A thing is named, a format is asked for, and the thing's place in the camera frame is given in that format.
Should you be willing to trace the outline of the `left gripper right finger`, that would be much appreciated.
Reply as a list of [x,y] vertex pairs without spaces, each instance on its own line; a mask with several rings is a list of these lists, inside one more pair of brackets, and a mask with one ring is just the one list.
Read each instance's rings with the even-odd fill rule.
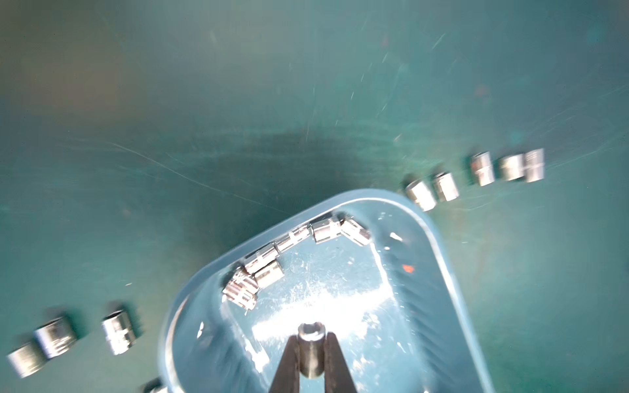
[[324,392],[357,393],[337,336],[328,332],[324,343]]

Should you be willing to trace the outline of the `clear plastic storage box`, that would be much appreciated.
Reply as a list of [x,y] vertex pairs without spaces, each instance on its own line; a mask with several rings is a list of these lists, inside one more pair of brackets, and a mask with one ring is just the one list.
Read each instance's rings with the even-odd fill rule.
[[[373,241],[314,245],[245,311],[222,288],[238,260],[325,214],[347,214]],[[170,392],[269,392],[288,338],[304,323],[333,332],[357,392],[494,389],[439,233],[408,199],[342,193],[234,247],[175,298],[157,361]]]

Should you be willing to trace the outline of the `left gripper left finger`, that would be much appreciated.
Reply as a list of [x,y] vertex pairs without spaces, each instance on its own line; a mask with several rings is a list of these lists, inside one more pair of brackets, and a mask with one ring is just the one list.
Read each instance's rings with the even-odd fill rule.
[[269,393],[300,392],[300,349],[296,335],[288,338]]

